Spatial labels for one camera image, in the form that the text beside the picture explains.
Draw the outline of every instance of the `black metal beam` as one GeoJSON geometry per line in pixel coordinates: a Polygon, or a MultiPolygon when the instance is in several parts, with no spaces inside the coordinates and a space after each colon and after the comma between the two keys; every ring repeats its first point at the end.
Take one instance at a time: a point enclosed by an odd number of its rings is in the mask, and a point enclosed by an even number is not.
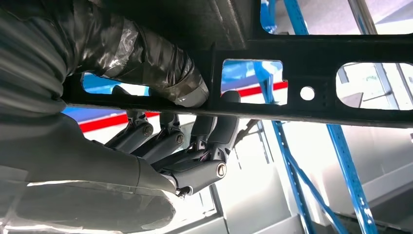
{"type": "Polygon", "coordinates": [[[69,105],[138,109],[195,115],[228,115],[286,121],[310,121],[380,127],[413,127],[413,111],[367,110],[345,106],[336,94],[336,75],[349,62],[413,63],[413,35],[271,35],[260,24],[259,1],[252,1],[253,14],[247,49],[189,51],[210,90],[207,103],[198,109],[175,106],[163,99],[137,96],[88,94],[79,78],[64,83],[63,100],[69,105]],[[226,59],[280,60],[288,81],[288,103],[283,106],[219,102],[222,66],[226,59]],[[310,86],[311,101],[300,91],[310,86]]]}

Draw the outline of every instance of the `red stripe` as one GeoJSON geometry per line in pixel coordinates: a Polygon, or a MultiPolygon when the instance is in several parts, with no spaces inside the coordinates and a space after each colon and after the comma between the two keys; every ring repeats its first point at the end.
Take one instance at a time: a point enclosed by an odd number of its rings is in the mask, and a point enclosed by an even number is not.
{"type": "MultiPolygon", "coordinates": [[[[285,89],[285,88],[287,88],[287,86],[288,86],[287,82],[274,83],[273,90],[285,89]]],[[[240,96],[246,97],[246,96],[250,96],[250,95],[260,94],[261,93],[261,87],[252,87],[252,88],[241,89],[241,90],[237,90],[237,91],[238,91],[238,93],[240,93],[240,96]]],[[[159,113],[153,113],[153,112],[147,112],[146,113],[146,116],[148,118],[153,117],[153,116],[157,116],[157,115],[159,115],[159,113]]],[[[97,129],[101,129],[101,128],[107,128],[107,127],[110,127],[110,126],[123,124],[123,123],[127,123],[127,122],[128,122],[128,118],[126,117],[126,114],[121,114],[121,115],[107,117],[107,118],[103,118],[103,119],[98,119],[98,120],[94,120],[94,121],[90,121],[90,122],[86,122],[86,123],[81,123],[79,126],[80,126],[80,129],[82,130],[82,132],[86,133],[86,132],[90,132],[90,131],[93,131],[93,130],[97,130],[97,129]]]]}

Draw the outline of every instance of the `blue shelf upright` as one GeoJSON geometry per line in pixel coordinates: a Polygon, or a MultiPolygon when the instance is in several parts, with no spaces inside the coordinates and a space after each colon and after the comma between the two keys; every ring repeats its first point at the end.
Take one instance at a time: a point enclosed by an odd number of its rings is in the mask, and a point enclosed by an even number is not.
{"type": "MultiPolygon", "coordinates": [[[[293,29],[296,35],[308,35],[308,30],[305,25],[305,21],[302,17],[300,7],[297,0],[284,0],[285,7],[287,9],[288,15],[290,17],[293,29]]],[[[272,76],[269,74],[262,65],[257,62],[254,65],[256,74],[260,76],[267,77],[266,81],[260,83],[264,99],[266,103],[273,103],[274,97],[272,94],[272,76]]],[[[301,187],[298,183],[297,174],[302,178],[305,184],[307,184],[315,197],[315,199],[321,205],[326,216],[332,222],[333,226],[340,234],[348,233],[347,230],[340,223],[338,218],[335,216],[333,211],[324,203],[322,197],[305,175],[305,173],[298,167],[297,162],[291,156],[291,152],[288,148],[288,144],[285,139],[285,135],[282,128],[282,123],[280,121],[272,121],[274,131],[278,140],[278,144],[281,149],[282,157],[284,159],[285,166],[287,168],[288,176],[291,182],[291,186],[295,195],[297,205],[299,207],[299,213],[303,219],[303,225],[306,233],[314,233],[314,228],[312,227],[311,219],[308,214],[308,209],[305,205],[304,197],[302,196],[301,187]]],[[[340,125],[327,124],[327,129],[334,145],[338,162],[340,164],[341,170],[346,181],[350,197],[356,212],[358,222],[363,234],[377,234],[377,227],[373,216],[371,214],[366,196],[364,194],[362,185],[357,175],[356,167],[354,166],[353,160],[351,158],[350,150],[348,148],[347,142],[344,137],[343,130],[340,125]]]]}

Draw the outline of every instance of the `robotic hand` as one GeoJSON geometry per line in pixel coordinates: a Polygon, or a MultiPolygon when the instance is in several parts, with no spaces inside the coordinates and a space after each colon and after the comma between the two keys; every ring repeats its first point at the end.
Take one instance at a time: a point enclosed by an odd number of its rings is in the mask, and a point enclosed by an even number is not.
{"type": "Polygon", "coordinates": [[[176,115],[162,113],[147,140],[144,113],[128,110],[127,128],[105,146],[60,113],[63,82],[83,72],[202,105],[208,90],[193,60],[161,36],[87,0],[2,0],[0,41],[0,232],[161,228],[176,212],[169,195],[225,175],[237,118],[219,117],[211,133],[213,118],[198,117],[191,146],[170,155],[185,137],[176,115]]]}
{"type": "MultiPolygon", "coordinates": [[[[116,86],[113,94],[120,93],[120,90],[122,88],[116,86]]],[[[241,97],[236,91],[228,91],[221,99],[240,102],[241,97]]],[[[173,183],[177,195],[194,194],[226,175],[226,161],[237,136],[238,118],[198,116],[189,146],[172,154],[185,139],[178,115],[161,113],[161,131],[144,144],[142,142],[149,137],[153,127],[144,113],[128,111],[127,116],[127,127],[105,146],[145,159],[173,183]]]]}

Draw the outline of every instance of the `round hole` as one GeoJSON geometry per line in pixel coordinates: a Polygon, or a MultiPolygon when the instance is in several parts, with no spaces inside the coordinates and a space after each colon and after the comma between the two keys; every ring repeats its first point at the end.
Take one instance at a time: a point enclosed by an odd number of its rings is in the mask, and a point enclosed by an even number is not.
{"type": "Polygon", "coordinates": [[[305,86],[301,89],[300,96],[302,99],[306,101],[311,101],[314,99],[314,96],[316,94],[314,93],[314,89],[311,88],[310,86],[305,86]]]}

